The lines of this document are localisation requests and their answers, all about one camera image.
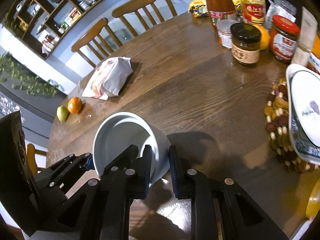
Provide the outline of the white ramekin cup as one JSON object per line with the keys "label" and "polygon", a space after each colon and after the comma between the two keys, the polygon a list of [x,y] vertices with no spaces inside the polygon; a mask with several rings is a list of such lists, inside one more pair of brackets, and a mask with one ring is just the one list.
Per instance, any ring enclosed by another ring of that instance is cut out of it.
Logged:
{"label": "white ramekin cup", "polygon": [[97,175],[102,176],[104,168],[130,145],[138,147],[139,157],[146,145],[151,146],[150,186],[168,172],[171,145],[168,137],[140,116],[119,112],[109,116],[95,134],[92,154]]}

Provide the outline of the side wooden chair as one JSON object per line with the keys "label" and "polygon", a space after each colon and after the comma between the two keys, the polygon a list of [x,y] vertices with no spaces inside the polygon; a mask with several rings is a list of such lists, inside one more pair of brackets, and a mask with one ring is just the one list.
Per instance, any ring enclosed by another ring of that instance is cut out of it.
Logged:
{"label": "side wooden chair", "polygon": [[29,168],[34,177],[38,174],[38,172],[42,172],[46,169],[45,167],[38,167],[36,163],[35,155],[46,157],[47,152],[39,150],[33,144],[29,143],[26,146],[26,156],[27,156],[27,162],[28,162]]}

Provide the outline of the orange tangerine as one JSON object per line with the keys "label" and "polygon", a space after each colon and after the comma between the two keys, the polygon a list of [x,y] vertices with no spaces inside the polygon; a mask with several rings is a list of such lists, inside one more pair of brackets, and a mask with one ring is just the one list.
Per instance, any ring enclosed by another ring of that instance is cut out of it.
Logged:
{"label": "orange tangerine", "polygon": [[79,97],[72,97],[68,102],[67,109],[71,114],[79,114],[82,109],[82,100]]}

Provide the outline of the yellow nut box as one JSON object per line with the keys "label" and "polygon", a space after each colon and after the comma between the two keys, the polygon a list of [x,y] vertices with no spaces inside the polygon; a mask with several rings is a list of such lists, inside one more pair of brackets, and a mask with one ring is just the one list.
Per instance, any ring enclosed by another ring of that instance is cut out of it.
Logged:
{"label": "yellow nut box", "polygon": [[319,212],[319,202],[320,202],[320,179],[315,183],[312,192],[310,194],[307,206],[306,206],[306,217],[308,220],[313,221],[317,213]]}

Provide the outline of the white snack bag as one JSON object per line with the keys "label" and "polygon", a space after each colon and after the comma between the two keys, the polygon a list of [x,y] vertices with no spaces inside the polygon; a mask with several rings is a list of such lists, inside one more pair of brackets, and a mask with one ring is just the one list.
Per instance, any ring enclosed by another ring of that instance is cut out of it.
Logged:
{"label": "white snack bag", "polygon": [[130,57],[111,57],[99,63],[82,96],[100,100],[118,96],[127,78],[133,73],[130,60]]}

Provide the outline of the beaded wooden trivet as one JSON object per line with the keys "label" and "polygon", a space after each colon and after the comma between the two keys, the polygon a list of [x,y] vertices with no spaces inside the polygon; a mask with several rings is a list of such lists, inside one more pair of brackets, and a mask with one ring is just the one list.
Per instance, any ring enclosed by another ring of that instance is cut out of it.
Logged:
{"label": "beaded wooden trivet", "polygon": [[289,139],[289,102],[286,79],[281,78],[273,85],[264,108],[266,130],[270,135],[270,146],[276,151],[279,162],[289,172],[307,173],[319,169],[319,165],[302,160],[294,151]]}

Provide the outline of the left wooden chair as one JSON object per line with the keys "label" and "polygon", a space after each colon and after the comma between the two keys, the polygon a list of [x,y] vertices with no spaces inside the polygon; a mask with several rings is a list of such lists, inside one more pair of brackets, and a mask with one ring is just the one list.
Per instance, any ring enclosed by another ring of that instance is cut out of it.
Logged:
{"label": "left wooden chair", "polygon": [[103,29],[107,31],[118,48],[123,45],[115,32],[108,25],[108,19],[102,18],[71,47],[73,53],[79,54],[93,68],[96,67],[96,64],[81,51],[81,48],[88,47],[100,61],[108,58],[115,51],[100,34]]}

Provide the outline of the white oval plate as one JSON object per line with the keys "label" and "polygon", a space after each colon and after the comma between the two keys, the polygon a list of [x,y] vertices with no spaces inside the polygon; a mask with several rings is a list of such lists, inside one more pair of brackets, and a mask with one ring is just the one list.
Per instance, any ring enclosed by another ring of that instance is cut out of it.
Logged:
{"label": "white oval plate", "polygon": [[306,70],[296,72],[291,80],[291,96],[299,124],[319,147],[319,78]]}

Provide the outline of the dark lid sauce jar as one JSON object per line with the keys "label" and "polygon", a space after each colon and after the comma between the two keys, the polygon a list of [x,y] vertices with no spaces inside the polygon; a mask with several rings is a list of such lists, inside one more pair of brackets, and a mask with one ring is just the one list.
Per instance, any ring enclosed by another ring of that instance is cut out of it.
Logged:
{"label": "dark lid sauce jar", "polygon": [[253,66],[259,61],[261,32],[247,23],[231,25],[232,55],[240,64]]}

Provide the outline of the small white jar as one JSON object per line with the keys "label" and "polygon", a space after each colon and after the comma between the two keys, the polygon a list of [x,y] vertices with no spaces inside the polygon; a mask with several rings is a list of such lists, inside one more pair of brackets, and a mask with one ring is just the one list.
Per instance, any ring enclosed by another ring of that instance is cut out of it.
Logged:
{"label": "small white jar", "polygon": [[236,20],[220,20],[216,24],[219,42],[227,49],[232,48],[231,26],[236,23],[238,23]]}

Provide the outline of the right wooden chair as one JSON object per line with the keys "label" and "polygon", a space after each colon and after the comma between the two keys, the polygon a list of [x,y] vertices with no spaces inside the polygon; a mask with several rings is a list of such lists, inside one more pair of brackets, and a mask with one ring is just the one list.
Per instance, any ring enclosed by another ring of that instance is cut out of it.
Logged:
{"label": "right wooden chair", "polygon": [[[144,20],[143,16],[140,14],[139,10],[143,10],[146,14],[147,18],[151,22],[153,26],[157,25],[155,19],[153,18],[151,12],[149,12],[147,6],[149,5],[154,10],[156,16],[158,17],[159,21],[163,23],[164,17],[161,14],[160,10],[155,5],[157,0],[130,0],[121,6],[117,7],[112,11],[112,17],[118,18],[121,22],[125,25],[125,27],[129,30],[129,32],[134,36],[137,37],[138,33],[135,28],[131,25],[131,23],[125,18],[126,14],[134,13],[138,18],[141,25],[144,27],[145,30],[149,30],[150,27],[148,26],[147,22]],[[173,17],[177,16],[177,12],[171,0],[165,0],[167,6],[172,14]]]}

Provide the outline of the yellow snack packet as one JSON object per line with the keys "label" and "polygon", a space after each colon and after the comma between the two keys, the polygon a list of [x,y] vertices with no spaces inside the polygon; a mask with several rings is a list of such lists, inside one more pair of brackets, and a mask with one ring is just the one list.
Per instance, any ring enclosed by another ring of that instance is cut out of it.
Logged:
{"label": "yellow snack packet", "polygon": [[[241,1],[232,0],[232,2],[235,7],[237,16],[241,16],[242,15]],[[192,13],[194,18],[209,16],[206,0],[192,0],[191,3],[189,4],[188,12]]]}

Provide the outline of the white tube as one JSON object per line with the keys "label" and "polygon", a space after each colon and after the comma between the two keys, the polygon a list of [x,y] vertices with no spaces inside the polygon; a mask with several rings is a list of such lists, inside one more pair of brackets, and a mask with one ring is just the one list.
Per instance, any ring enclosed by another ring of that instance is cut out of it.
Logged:
{"label": "white tube", "polygon": [[302,7],[301,30],[297,48],[291,60],[292,64],[306,67],[315,41],[317,27],[315,17],[305,7]]}

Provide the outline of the orange fruit with leaf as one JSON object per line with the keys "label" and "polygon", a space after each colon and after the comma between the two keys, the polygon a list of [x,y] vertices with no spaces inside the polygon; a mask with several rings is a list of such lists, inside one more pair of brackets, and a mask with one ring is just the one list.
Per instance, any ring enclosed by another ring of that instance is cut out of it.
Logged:
{"label": "orange fruit with leaf", "polygon": [[320,38],[319,38],[319,34],[317,34],[315,36],[315,40],[314,40],[314,44],[313,44],[313,48],[312,48],[312,53],[316,58],[320,59]]}

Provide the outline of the vinegar bottle yellow cap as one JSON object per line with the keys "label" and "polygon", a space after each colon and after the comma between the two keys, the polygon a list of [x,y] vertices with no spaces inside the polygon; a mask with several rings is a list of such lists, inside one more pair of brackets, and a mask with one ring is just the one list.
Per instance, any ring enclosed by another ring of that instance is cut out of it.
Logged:
{"label": "vinegar bottle yellow cap", "polygon": [[266,4],[265,0],[240,0],[242,16],[245,23],[265,24]]}

